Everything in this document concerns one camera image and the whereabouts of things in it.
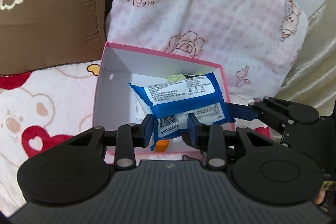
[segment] cartoon sheep print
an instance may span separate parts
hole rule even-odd
[[[286,0],[286,16],[280,27],[282,32],[281,41],[297,32],[297,27],[300,21],[301,9],[293,0]]]

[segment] blue wet wipes package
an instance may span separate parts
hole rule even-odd
[[[145,87],[130,86],[157,119],[223,100],[221,88],[213,73]]]
[[[235,122],[213,73],[147,87],[130,86],[143,110],[155,117],[157,126],[152,150],[160,139],[181,136],[188,127],[189,113],[194,113],[201,123]]]
[[[180,137],[182,132],[188,128],[188,115],[190,113],[194,113],[200,123],[224,124],[235,122],[223,100],[209,106],[163,117],[157,119],[157,127],[154,129],[153,137],[154,145],[151,149],[154,149],[158,140]]]

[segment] brown pillow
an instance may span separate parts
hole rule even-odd
[[[0,75],[97,60],[105,0],[0,0]]]

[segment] orange object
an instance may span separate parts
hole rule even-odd
[[[164,153],[169,146],[169,140],[159,140],[155,145],[155,152]]]

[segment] metal screw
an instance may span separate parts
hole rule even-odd
[[[117,165],[120,167],[130,167],[133,164],[133,160],[131,159],[120,159],[117,160]]]
[[[209,160],[209,165],[212,167],[222,167],[225,165],[225,161],[223,159],[214,158]]]

